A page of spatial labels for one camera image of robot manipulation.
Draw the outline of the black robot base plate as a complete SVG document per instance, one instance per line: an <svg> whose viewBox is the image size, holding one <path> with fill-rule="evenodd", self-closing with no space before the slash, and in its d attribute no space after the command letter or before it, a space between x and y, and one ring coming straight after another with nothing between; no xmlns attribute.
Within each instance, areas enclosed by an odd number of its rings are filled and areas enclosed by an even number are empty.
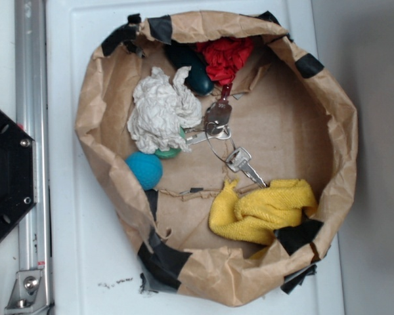
<svg viewBox="0 0 394 315"><path fill-rule="evenodd" d="M0 110L0 243L36 204L34 144Z"/></svg>

